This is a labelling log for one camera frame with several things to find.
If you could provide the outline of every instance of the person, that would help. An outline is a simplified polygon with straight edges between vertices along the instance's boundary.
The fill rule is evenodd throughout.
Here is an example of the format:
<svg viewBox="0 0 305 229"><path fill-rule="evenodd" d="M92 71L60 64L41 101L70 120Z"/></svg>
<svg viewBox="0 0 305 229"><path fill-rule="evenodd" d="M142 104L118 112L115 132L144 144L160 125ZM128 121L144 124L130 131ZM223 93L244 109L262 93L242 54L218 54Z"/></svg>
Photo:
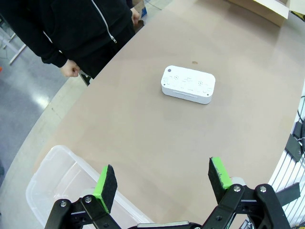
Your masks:
<svg viewBox="0 0 305 229"><path fill-rule="evenodd" d="M92 78L134 36L140 18L126 0L0 0L0 15L44 63Z"/></svg>

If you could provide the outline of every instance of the white plastic box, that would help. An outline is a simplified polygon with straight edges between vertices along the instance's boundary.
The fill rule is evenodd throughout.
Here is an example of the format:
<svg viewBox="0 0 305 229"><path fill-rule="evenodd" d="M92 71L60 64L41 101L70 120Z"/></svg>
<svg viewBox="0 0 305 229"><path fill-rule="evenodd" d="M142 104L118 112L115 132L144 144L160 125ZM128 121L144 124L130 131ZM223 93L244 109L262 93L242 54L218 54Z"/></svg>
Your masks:
<svg viewBox="0 0 305 229"><path fill-rule="evenodd" d="M95 188L100 174L65 146L55 146L46 155L26 190L27 202L34 215L45 227L53 204L64 198L75 202L86 190ZM138 223L152 223L146 215L116 192L111 216L122 229ZM86 225L84 229L94 229Z"/></svg>

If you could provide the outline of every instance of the zipper pull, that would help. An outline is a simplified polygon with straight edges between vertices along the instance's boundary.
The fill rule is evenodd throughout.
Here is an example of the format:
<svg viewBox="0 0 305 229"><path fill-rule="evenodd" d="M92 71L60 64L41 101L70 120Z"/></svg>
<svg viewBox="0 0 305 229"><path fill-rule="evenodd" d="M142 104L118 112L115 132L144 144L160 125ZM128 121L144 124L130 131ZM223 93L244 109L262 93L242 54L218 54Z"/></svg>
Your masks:
<svg viewBox="0 0 305 229"><path fill-rule="evenodd" d="M111 36L110 38L111 40L113 40L114 43L117 43L116 39L113 36Z"/></svg>

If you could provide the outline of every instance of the white rectangular object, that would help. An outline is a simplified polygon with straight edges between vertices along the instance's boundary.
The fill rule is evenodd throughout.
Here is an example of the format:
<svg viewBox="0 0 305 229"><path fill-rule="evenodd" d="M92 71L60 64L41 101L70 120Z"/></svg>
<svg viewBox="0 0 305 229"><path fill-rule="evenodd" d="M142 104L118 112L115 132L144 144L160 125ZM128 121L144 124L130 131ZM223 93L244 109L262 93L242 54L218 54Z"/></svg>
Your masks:
<svg viewBox="0 0 305 229"><path fill-rule="evenodd" d="M209 73L171 65L164 71L161 86L166 95L208 104L214 92L215 77Z"/></svg>
<svg viewBox="0 0 305 229"><path fill-rule="evenodd" d="M72 203L75 202L82 197L85 190L96 186L99 177L98 172L70 149L65 146L55 146L30 180L26 199L37 220L45 227L56 200L65 198ZM152 223L151 219L119 191L115 194L110 215L121 228L130 228L139 223ZM83 228L95 227L86 225Z"/></svg>

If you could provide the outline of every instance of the clear storage box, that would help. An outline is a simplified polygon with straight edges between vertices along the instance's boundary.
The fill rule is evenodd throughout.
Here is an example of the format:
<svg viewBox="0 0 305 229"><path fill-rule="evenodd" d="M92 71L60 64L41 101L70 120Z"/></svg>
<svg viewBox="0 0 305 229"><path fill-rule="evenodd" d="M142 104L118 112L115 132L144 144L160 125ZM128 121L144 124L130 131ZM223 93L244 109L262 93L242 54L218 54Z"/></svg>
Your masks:
<svg viewBox="0 0 305 229"><path fill-rule="evenodd" d="M75 202L90 188L95 188L100 174L65 146L55 146L46 155L26 190L27 202L38 221L45 227L53 204L64 198ZM122 229L152 221L116 192L111 216ZM93 225L84 228L93 229Z"/></svg>

